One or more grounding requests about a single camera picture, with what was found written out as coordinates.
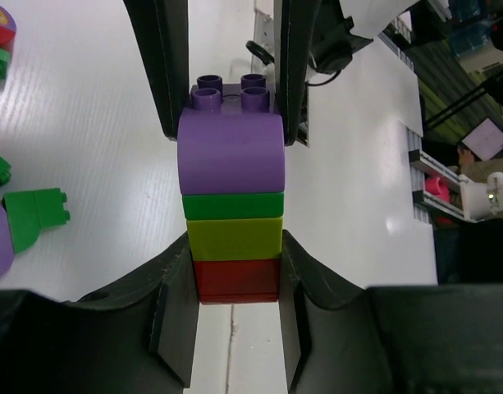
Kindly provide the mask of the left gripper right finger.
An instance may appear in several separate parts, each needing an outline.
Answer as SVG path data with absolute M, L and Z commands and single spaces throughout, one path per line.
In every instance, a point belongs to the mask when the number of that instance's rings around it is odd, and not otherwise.
M 273 3 L 275 95 L 286 146 L 297 139 L 309 51 L 319 2 L 277 0 Z

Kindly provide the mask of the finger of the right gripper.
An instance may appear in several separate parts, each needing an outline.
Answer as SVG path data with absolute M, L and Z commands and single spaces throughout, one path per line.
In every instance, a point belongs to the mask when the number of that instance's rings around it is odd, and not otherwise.
M 368 351 L 363 290 L 282 234 L 279 311 L 287 388 L 355 387 L 360 354 Z
M 149 307 L 149 355 L 183 388 L 192 377 L 199 316 L 189 238 L 179 236 L 161 254 L 79 299 L 93 309 L 125 309 L 145 298 Z

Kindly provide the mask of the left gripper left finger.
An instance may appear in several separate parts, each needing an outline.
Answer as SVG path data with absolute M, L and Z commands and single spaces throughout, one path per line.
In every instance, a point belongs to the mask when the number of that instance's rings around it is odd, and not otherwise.
M 177 139 L 189 99 L 189 20 L 186 0 L 125 0 L 163 134 Z

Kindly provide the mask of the red lego brick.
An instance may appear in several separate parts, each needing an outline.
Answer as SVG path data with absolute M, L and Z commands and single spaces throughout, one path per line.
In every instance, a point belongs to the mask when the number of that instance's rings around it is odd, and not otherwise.
M 195 261 L 199 301 L 205 305 L 276 302 L 279 259 Z

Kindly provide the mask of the lime lego brick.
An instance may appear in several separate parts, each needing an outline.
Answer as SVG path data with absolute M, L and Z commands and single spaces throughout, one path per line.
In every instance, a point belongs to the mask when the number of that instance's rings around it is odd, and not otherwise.
M 188 220 L 195 261 L 276 259 L 281 254 L 283 218 Z

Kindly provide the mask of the thin green lego brick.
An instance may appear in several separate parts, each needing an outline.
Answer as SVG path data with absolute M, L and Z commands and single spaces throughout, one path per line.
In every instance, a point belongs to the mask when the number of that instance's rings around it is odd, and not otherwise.
M 284 213 L 284 193 L 183 195 L 187 220 L 277 218 Z

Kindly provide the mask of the purple lego brick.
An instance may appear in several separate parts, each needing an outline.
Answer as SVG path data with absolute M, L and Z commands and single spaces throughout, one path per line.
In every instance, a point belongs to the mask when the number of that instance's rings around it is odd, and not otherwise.
M 282 192 L 283 123 L 265 76 L 198 77 L 179 120 L 177 159 L 183 195 Z

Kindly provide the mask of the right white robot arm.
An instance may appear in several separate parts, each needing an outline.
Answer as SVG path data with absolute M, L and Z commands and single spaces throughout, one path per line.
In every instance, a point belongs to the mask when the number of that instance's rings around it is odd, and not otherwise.
M 288 155 L 288 267 L 281 301 L 227 310 L 231 393 L 394 393 L 373 290 L 431 282 L 432 233 L 412 214 L 405 131 L 421 130 L 418 83 L 378 35 L 404 1 L 346 1 L 372 43 L 309 100 L 310 145 Z

